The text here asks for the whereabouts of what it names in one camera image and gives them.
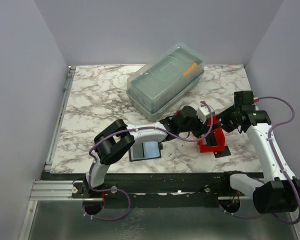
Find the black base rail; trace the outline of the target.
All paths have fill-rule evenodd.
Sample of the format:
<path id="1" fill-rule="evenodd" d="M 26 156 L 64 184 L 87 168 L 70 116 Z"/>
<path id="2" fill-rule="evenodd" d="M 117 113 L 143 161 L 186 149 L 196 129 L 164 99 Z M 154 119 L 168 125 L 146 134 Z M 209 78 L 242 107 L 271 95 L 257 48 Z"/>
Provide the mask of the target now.
<path id="1" fill-rule="evenodd" d="M 72 184 L 73 199 L 111 209 L 217 208 L 236 194 L 223 173 L 108 173 L 96 191 L 86 180 Z"/>

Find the black card holder wallet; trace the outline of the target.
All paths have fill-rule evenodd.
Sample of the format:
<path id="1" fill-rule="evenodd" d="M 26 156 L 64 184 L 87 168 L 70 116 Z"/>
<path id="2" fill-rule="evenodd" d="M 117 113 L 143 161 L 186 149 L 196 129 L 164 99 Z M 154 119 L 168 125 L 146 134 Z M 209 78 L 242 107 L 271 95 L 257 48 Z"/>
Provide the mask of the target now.
<path id="1" fill-rule="evenodd" d="M 139 160 L 131 160 L 131 148 L 128 151 L 129 154 L 129 161 L 130 162 L 137 162 L 137 161 L 144 161 L 144 160 L 151 160 L 151 159 L 160 159 L 162 157 L 161 150 L 163 149 L 162 143 L 149 141 L 144 142 L 143 144 L 143 153 L 144 158 Z"/>

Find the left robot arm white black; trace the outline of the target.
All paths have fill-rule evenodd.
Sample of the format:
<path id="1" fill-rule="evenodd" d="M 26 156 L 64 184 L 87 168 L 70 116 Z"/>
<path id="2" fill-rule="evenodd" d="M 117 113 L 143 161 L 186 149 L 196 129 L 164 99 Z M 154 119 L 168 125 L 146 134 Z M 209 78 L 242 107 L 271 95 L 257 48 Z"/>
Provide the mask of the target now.
<path id="1" fill-rule="evenodd" d="M 205 116 L 200 118 L 197 110 L 188 105 L 153 124 L 128 125 L 123 119 L 115 120 L 93 139 L 94 146 L 88 153 L 93 162 L 85 175 L 83 191 L 91 198 L 97 197 L 110 165 L 121 160 L 131 147 L 168 142 L 179 138 L 181 133 L 200 138 L 209 130 L 207 122 Z"/>

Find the orange tool inside box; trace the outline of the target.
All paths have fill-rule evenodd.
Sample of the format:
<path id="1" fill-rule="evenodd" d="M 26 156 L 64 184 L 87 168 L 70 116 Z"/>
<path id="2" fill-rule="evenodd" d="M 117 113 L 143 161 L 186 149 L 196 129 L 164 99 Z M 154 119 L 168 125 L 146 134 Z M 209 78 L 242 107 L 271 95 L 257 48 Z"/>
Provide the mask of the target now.
<path id="1" fill-rule="evenodd" d="M 187 76 L 189 73 L 191 73 L 196 67 L 198 66 L 198 63 L 195 61 L 183 74 L 182 77 Z"/>

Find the black card on table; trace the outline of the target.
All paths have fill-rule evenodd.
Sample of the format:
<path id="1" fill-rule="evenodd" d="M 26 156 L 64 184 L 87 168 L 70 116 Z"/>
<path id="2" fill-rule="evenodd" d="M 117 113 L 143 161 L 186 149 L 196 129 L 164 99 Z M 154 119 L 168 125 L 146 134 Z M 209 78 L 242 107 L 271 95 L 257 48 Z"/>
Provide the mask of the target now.
<path id="1" fill-rule="evenodd" d="M 223 151 L 216 151 L 213 153 L 215 158 L 223 158 L 231 155 L 229 147 L 226 145 Z"/>

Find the aluminium frame rail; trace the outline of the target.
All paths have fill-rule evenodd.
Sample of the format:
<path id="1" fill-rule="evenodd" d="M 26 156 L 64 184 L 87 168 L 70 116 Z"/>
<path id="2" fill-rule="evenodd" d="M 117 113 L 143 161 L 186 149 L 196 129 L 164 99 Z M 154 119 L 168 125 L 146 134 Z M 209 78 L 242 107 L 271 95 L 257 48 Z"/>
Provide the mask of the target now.
<path id="1" fill-rule="evenodd" d="M 30 192 L 30 201 L 70 201 L 72 199 L 72 181 L 36 180 Z"/>

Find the red plastic bin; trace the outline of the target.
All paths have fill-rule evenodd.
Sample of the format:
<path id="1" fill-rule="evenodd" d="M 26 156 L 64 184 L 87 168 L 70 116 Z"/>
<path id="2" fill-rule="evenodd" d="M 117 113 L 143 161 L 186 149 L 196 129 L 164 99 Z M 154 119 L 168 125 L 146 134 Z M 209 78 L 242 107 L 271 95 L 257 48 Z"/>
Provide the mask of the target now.
<path id="1" fill-rule="evenodd" d="M 208 136 L 203 140 L 200 140 L 197 145 L 200 153 L 214 153 L 220 152 L 225 149 L 226 139 L 223 129 L 221 128 L 221 122 L 217 119 L 217 116 L 213 116 L 213 127 Z"/>

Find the clear plastic storage box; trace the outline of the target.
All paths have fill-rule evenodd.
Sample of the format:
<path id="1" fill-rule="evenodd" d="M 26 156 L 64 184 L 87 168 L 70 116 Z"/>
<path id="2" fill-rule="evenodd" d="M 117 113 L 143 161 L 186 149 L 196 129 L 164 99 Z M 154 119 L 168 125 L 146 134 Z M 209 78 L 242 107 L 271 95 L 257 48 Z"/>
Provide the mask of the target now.
<path id="1" fill-rule="evenodd" d="M 198 66 L 182 77 L 194 62 Z M 198 84 L 204 72 L 203 56 L 185 44 L 176 44 L 128 77 L 126 94 L 133 107 L 156 122 Z"/>

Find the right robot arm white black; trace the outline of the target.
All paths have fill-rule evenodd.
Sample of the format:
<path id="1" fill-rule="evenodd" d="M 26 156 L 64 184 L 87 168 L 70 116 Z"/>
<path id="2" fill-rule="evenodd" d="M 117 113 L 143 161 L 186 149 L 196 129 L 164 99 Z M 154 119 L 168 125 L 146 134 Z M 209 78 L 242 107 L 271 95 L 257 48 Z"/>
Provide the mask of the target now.
<path id="1" fill-rule="evenodd" d="M 231 196 L 239 191 L 252 199 L 260 214 L 300 210 L 300 179 L 285 161 L 275 139 L 274 126 L 265 110 L 258 110 L 251 90 L 234 93 L 234 104 L 217 115 L 227 133 L 236 129 L 251 141 L 263 172 L 263 182 L 240 171 L 224 174 L 220 191 Z"/>

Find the blue red screwdriver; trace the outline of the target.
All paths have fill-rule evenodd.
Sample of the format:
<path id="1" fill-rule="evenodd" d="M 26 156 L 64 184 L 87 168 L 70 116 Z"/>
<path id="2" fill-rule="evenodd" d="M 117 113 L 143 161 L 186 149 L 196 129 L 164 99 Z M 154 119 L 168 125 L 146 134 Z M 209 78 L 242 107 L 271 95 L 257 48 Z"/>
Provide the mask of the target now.
<path id="1" fill-rule="evenodd" d="M 177 114 L 179 112 L 179 110 L 181 109 L 181 107 L 183 106 L 184 101 L 182 101 L 182 103 L 180 104 L 180 106 L 178 107 L 178 109 L 176 110 L 175 114 Z"/>

